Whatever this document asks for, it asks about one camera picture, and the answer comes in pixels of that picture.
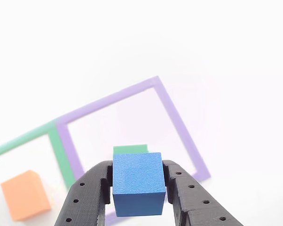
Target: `blue foam block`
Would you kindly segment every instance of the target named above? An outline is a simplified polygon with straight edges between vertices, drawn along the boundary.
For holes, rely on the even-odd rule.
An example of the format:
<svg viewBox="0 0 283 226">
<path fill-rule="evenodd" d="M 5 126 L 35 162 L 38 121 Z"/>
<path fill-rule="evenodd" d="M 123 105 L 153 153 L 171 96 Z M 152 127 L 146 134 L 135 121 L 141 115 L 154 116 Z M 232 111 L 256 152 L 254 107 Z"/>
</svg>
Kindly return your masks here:
<svg viewBox="0 0 283 226">
<path fill-rule="evenodd" d="M 161 153 L 114 155 L 113 200 L 118 217 L 161 215 L 164 199 Z"/>
</svg>

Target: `white surface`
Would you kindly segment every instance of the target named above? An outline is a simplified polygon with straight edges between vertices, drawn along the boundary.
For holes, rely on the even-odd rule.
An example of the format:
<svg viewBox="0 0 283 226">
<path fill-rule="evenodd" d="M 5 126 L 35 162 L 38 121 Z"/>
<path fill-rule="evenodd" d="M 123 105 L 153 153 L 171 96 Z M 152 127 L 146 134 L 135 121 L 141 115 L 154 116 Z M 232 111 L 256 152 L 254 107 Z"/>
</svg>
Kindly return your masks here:
<svg viewBox="0 0 283 226">
<path fill-rule="evenodd" d="M 0 1 L 0 144 L 156 75 L 203 186 L 245 226 L 283 226 L 283 0 Z"/>
<path fill-rule="evenodd" d="M 112 160 L 113 146 L 147 144 L 189 173 L 195 172 L 175 127 L 153 88 L 98 110 L 69 124 L 85 171 Z"/>
<path fill-rule="evenodd" d="M 44 135 L 0 155 L 0 184 L 28 170 L 40 175 L 52 209 L 29 220 L 14 222 L 0 186 L 0 226 L 54 225 L 67 191 L 48 136 Z"/>
</svg>

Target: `white background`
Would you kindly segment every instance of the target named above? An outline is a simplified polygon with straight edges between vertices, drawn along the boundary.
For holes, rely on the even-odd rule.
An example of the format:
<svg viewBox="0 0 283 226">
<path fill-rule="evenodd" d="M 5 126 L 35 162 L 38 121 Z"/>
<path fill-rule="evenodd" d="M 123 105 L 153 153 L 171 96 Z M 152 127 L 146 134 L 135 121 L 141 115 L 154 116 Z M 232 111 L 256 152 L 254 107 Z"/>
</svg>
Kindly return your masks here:
<svg viewBox="0 0 283 226">
<path fill-rule="evenodd" d="M 0 145 L 156 75 L 203 186 L 245 226 L 283 226 L 283 0 L 0 1 Z"/>
</svg>

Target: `orange cube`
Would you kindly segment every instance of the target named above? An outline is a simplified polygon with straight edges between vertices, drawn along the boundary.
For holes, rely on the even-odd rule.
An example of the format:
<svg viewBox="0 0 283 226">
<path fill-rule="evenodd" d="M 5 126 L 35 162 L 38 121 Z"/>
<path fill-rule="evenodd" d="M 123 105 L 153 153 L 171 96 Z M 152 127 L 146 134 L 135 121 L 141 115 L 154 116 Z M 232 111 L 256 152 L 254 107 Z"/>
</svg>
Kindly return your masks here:
<svg viewBox="0 0 283 226">
<path fill-rule="evenodd" d="M 32 170 L 2 183 L 1 188 L 14 221 L 51 210 L 40 176 Z"/>
</svg>

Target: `purple square frame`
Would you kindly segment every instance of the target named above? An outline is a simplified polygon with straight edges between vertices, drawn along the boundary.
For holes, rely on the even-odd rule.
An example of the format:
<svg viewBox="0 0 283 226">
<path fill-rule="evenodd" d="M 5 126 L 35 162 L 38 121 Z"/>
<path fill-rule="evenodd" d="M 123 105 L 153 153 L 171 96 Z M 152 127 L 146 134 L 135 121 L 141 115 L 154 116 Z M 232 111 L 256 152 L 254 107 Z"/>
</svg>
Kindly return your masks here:
<svg viewBox="0 0 283 226">
<path fill-rule="evenodd" d="M 57 126 L 58 133 L 60 135 L 62 144 L 64 146 L 66 155 L 69 159 L 71 170 L 75 176 L 75 179 L 78 180 L 84 174 L 83 167 L 80 163 L 79 156 L 76 152 L 75 145 L 71 139 L 70 132 L 68 130 L 67 124 L 73 122 L 85 115 L 88 115 L 92 112 L 95 112 L 101 108 L 107 107 L 113 103 L 116 103 L 120 100 L 143 92 L 149 88 L 154 88 L 158 94 L 161 102 L 163 103 L 169 117 L 171 118 L 172 123 L 174 124 L 192 162 L 195 165 L 196 173 L 193 177 L 198 181 L 203 181 L 211 177 L 199 151 L 196 148 L 196 145 L 190 136 L 186 126 L 184 125 L 178 111 L 175 108 L 171 98 L 169 97 L 166 89 L 164 88 L 160 78 L 158 76 L 147 79 L 135 85 L 132 85 L 126 89 L 123 89 L 119 92 L 111 94 L 107 97 L 94 101 L 84 107 L 81 107 L 77 110 L 74 110 L 64 116 L 58 118 L 55 123 Z"/>
</svg>

